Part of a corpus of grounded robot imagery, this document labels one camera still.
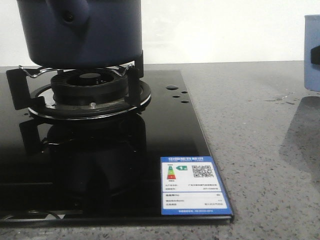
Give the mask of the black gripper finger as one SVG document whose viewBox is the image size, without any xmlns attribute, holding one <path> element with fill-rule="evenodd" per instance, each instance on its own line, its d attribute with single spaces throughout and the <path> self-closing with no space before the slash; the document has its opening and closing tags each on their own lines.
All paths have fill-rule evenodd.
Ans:
<svg viewBox="0 0 320 240">
<path fill-rule="evenodd" d="M 320 64 L 320 46 L 313 47 L 310 50 L 310 62 L 315 65 Z"/>
</svg>

